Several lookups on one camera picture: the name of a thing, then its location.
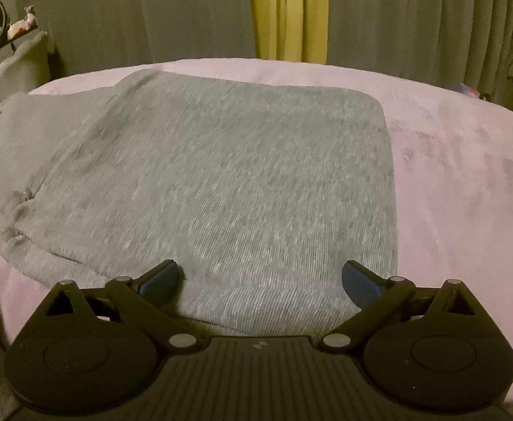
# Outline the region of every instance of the curtain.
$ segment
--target curtain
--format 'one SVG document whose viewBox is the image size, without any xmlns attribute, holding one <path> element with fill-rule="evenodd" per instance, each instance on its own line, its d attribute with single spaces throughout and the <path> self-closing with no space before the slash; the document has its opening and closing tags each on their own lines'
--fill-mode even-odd
<svg viewBox="0 0 513 421">
<path fill-rule="evenodd" d="M 59 75 L 255 56 L 251 0 L 17 0 L 30 4 L 55 43 Z"/>
<path fill-rule="evenodd" d="M 513 0 L 330 0 L 327 63 L 493 93 L 513 67 Z"/>
<path fill-rule="evenodd" d="M 328 0 L 252 0 L 257 56 L 326 62 Z"/>
</svg>

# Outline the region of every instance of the pink blanket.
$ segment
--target pink blanket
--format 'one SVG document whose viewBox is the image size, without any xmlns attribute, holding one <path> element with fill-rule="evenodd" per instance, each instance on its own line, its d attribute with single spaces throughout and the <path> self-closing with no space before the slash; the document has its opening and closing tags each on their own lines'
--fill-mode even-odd
<svg viewBox="0 0 513 421">
<path fill-rule="evenodd" d="M 513 113 L 382 74 L 247 59 L 183 60 L 54 81 L 33 93 L 111 86 L 141 68 L 273 85 L 352 88 L 383 106 L 392 141 L 399 274 L 418 286 L 459 278 L 513 346 Z M 47 289 L 0 257 L 0 310 L 11 341 Z M 513 387 L 508 396 L 513 402 Z"/>
</svg>

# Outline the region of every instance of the metal pin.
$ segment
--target metal pin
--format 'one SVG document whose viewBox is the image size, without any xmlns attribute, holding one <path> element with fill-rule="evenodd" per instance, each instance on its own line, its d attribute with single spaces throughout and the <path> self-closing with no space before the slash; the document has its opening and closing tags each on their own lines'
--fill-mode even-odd
<svg viewBox="0 0 513 421">
<path fill-rule="evenodd" d="M 346 334 L 328 334 L 323 338 L 323 343 L 331 348 L 344 348 L 351 343 Z"/>
<path fill-rule="evenodd" d="M 169 339 L 169 343 L 175 348 L 188 348 L 196 342 L 197 339 L 192 334 L 175 334 Z"/>
</svg>

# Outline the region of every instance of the blue trigger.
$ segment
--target blue trigger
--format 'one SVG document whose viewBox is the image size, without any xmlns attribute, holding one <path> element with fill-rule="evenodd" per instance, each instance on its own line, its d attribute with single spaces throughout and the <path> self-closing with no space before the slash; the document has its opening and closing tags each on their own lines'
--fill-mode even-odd
<svg viewBox="0 0 513 421">
<path fill-rule="evenodd" d="M 384 279 L 354 261 L 348 261 L 342 268 L 342 287 L 360 309 L 365 309 L 381 297 L 384 282 Z"/>
<path fill-rule="evenodd" d="M 138 280 L 137 293 L 142 298 L 159 307 L 173 297 L 179 283 L 177 263 L 162 263 L 146 275 L 149 277 Z"/>
</svg>

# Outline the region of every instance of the figurine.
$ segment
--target figurine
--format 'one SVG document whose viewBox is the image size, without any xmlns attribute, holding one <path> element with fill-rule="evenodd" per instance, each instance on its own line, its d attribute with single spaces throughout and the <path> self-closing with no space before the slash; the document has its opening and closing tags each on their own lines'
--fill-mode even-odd
<svg viewBox="0 0 513 421">
<path fill-rule="evenodd" d="M 36 28 L 36 16 L 34 15 L 34 5 L 27 6 L 25 8 L 26 16 L 23 20 L 19 20 L 14 24 L 11 24 L 9 30 L 7 30 L 7 39 L 15 38 L 18 35 L 22 35 L 26 32 Z"/>
</svg>

